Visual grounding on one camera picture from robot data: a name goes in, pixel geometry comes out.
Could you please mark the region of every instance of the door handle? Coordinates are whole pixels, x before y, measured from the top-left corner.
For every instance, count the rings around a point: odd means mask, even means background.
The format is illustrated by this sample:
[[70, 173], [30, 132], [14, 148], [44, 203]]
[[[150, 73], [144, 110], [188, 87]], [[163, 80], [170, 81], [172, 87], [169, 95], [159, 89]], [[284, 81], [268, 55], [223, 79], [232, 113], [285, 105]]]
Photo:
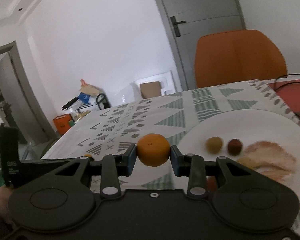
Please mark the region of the door handle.
[[180, 33], [178, 25], [183, 24], [183, 23], [187, 23], [187, 22], [186, 21], [177, 22], [177, 19], [176, 19], [175, 16], [170, 17], [170, 20], [172, 22], [172, 26], [173, 26], [174, 32], [176, 34], [176, 37], [181, 37], [181, 33]]

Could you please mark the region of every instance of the doorway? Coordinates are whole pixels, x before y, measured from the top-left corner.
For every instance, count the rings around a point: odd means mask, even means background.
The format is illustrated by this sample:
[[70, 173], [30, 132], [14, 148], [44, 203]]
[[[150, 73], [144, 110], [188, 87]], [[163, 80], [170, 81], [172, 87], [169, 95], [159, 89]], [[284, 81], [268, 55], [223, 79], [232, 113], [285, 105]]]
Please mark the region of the doorway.
[[38, 145], [56, 138], [30, 87], [16, 42], [0, 47], [0, 117], [19, 129], [19, 143]]
[[238, 0], [156, 0], [183, 90], [196, 88], [194, 58], [202, 36], [245, 28]]

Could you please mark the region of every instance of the red tablecloth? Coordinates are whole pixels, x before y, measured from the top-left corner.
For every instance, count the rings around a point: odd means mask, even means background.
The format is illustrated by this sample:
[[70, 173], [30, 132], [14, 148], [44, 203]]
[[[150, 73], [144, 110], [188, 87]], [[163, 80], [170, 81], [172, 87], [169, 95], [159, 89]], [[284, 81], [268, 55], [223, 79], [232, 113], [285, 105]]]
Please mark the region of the red tablecloth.
[[[294, 81], [278, 82], [277, 88], [289, 82]], [[287, 85], [279, 89], [277, 94], [286, 102], [292, 111], [300, 112], [300, 84]]]

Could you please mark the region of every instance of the cardboard box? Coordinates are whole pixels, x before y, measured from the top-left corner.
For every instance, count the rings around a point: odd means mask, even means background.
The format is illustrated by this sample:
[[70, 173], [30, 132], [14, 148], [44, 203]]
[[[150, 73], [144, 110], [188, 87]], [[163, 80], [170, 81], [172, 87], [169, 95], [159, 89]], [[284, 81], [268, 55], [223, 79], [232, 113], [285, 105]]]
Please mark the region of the cardboard box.
[[53, 122], [60, 135], [64, 135], [71, 128], [71, 126], [69, 125], [69, 121], [71, 120], [72, 117], [70, 114], [60, 115], [53, 119]]
[[140, 84], [143, 99], [161, 96], [161, 84], [159, 81]]

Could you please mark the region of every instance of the door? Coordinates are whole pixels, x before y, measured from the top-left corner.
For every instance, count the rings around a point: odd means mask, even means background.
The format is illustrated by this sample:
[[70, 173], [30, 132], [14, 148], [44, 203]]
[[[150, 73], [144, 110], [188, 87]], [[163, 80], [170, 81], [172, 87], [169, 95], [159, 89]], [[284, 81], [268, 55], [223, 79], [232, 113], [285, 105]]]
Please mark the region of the door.
[[242, 30], [241, 10], [236, 0], [162, 0], [162, 3], [170, 19], [177, 45], [174, 54], [180, 57], [186, 86], [195, 89], [194, 57], [198, 40], [213, 33]]
[[6, 107], [9, 107], [8, 115], [13, 117], [27, 142], [35, 145], [47, 142], [48, 137], [23, 94], [8, 53], [0, 61], [0, 90]]
[[[19, 128], [16, 121], [13, 118], [12, 111], [11, 111], [11, 105], [4, 100], [2, 95], [1, 95], [1, 99], [2, 99], [2, 101], [0, 101], [0, 106], [2, 106], [1, 109], [5, 115], [5, 119], [8, 122], [9, 126]], [[21, 144], [28, 143], [20, 129], [18, 131], [18, 142]]]

